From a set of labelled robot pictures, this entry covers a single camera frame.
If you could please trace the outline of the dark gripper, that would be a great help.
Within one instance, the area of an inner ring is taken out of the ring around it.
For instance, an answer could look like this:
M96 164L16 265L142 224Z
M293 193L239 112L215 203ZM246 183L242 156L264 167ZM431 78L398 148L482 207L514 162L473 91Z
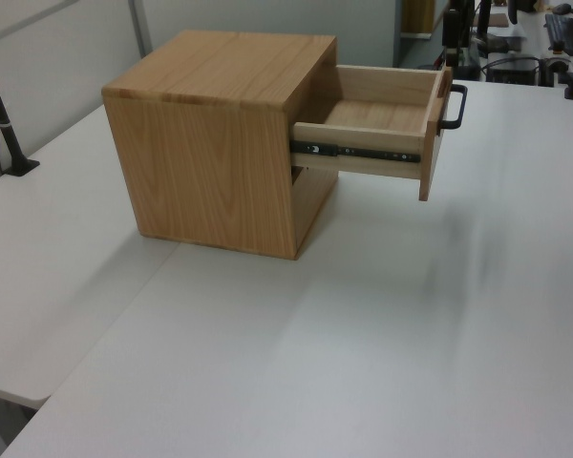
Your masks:
M459 65L460 56L460 25L461 14L459 10L446 10L443 14L442 46L444 50L444 66Z

